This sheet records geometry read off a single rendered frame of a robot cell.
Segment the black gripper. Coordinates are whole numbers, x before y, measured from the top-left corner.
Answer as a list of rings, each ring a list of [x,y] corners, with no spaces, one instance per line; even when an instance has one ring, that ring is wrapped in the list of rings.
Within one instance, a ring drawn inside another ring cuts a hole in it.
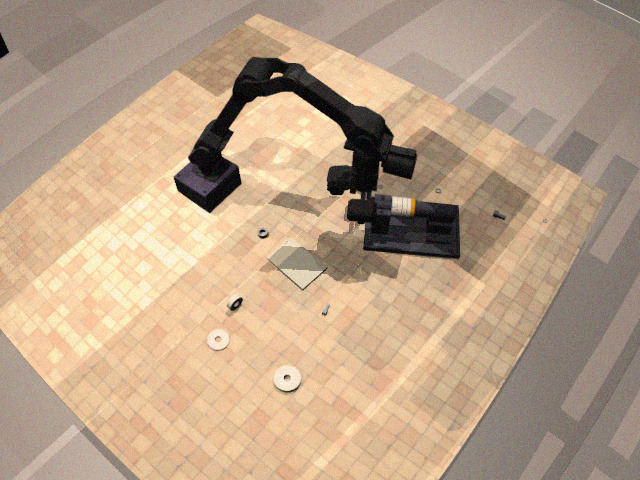
[[[353,162],[352,162],[353,166]],[[356,177],[356,189],[361,192],[361,199],[348,201],[347,219],[357,221],[358,224],[374,223],[377,217],[377,202],[371,200],[372,190],[377,191],[379,167],[376,171],[365,174],[352,167],[352,175]],[[366,200],[367,192],[367,200]]]

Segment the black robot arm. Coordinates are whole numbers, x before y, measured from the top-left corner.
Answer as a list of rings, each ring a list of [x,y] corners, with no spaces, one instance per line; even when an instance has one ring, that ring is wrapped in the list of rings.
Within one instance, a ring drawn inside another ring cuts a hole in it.
[[[271,78],[273,73],[283,75]],[[196,176],[216,182],[230,166],[224,162],[221,152],[234,133],[230,126],[247,103],[257,97],[293,92],[341,127],[347,138],[344,149],[354,151],[353,166],[357,171],[372,173],[381,162],[383,173],[407,179],[412,177],[417,150],[392,145],[394,135],[380,114],[353,105],[308,73],[301,64],[278,58],[252,57],[236,78],[232,90],[232,97],[220,115],[207,124],[187,158],[198,164]],[[348,189],[356,194],[353,166],[332,166],[328,170],[327,190],[332,195],[343,195]]]

